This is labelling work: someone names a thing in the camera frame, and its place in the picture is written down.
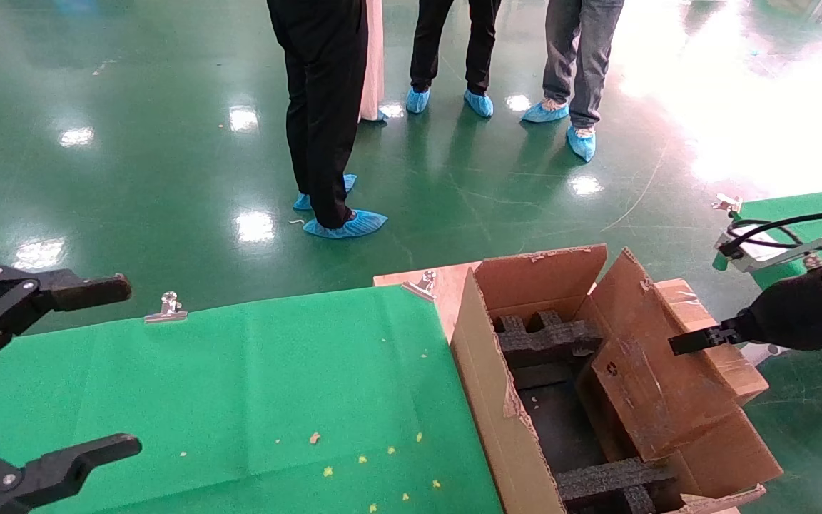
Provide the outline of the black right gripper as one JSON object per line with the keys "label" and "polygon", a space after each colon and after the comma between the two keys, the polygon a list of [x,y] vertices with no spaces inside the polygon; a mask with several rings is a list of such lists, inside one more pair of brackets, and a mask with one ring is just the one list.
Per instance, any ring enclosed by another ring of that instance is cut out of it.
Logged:
{"label": "black right gripper", "polygon": [[822,349],[822,268],[767,287],[735,322],[726,320],[669,339],[675,356],[741,343],[796,351]]}

